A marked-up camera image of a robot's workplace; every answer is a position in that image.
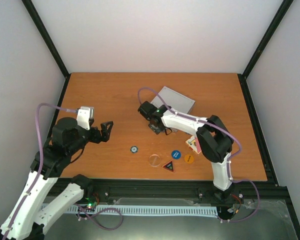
gray wall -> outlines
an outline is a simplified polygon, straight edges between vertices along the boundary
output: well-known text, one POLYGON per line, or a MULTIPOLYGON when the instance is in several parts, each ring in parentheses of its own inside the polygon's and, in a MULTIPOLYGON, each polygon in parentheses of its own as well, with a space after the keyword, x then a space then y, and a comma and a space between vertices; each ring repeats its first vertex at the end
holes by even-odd
POLYGON ((300 0, 294 1, 248 78, 280 185, 300 221, 300 0))
MULTIPOLYGON (((0 225, 27 180, 38 151, 35 110, 56 104, 64 78, 21 1, 0 1, 0 225)), ((47 136, 53 111, 43 109, 47 136)))
POLYGON ((34 0, 70 72, 242 73, 282 0, 34 0))

white and teal round token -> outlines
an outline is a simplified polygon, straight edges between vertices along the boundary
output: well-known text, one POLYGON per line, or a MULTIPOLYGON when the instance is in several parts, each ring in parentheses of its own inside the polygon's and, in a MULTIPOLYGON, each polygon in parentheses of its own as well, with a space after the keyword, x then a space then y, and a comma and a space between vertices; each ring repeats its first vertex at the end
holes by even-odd
POLYGON ((130 151, 131 151, 133 154, 135 154, 136 152, 138 152, 137 146, 132 146, 132 147, 130 148, 130 151))

wooden table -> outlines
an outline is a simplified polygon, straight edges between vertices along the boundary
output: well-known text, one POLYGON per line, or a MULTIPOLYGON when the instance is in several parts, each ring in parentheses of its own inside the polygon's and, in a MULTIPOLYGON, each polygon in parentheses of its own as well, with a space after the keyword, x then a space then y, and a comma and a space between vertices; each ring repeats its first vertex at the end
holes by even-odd
MULTIPOLYGON (((235 73, 73 73, 62 102, 62 107, 92 106, 95 109, 94 126, 113 121, 108 142, 88 143, 84 154, 62 174, 72 178, 83 174, 102 179, 152 179, 152 180, 212 180, 211 163, 197 155, 186 145, 188 134, 178 131, 168 136, 156 135, 148 122, 137 112, 140 106, 138 89, 148 86, 160 91, 167 86, 195 100, 192 115, 210 117, 217 115, 230 133, 241 142, 243 151, 232 159, 234 179, 248 178, 266 181, 266 173, 258 150, 252 124, 235 73), (138 152, 132 153, 131 146, 138 152), (181 159, 174 160, 175 172, 162 167, 172 159, 173 150, 179 150, 181 159), (149 156, 157 154, 161 164, 153 167, 149 156), (192 154, 194 163, 184 161, 192 154)), ((142 101, 151 101, 155 95, 141 92, 142 101)), ((61 112, 59 118, 73 116, 61 112)), ((238 150, 233 145, 232 153, 238 150)))

orange round token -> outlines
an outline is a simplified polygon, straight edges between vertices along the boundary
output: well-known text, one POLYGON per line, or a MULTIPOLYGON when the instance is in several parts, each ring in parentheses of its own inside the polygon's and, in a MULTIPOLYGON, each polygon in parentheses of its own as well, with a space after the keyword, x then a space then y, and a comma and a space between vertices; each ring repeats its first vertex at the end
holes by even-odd
POLYGON ((194 158, 194 156, 192 156, 190 154, 187 154, 187 155, 184 156, 184 161, 187 164, 192 164, 195 161, 195 158, 194 158))

triangle token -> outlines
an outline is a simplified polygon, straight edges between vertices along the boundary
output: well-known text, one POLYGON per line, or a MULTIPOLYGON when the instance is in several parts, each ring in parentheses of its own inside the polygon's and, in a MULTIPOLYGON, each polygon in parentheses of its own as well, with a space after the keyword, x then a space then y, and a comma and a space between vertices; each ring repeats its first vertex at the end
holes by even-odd
POLYGON ((165 165, 163 165, 162 166, 164 169, 167 169, 167 170, 169 170, 169 171, 171 171, 171 172, 175 172, 175 170, 174 170, 174 165, 173 165, 173 162, 172 162, 172 160, 171 161, 169 161, 169 162, 167 162, 165 165))

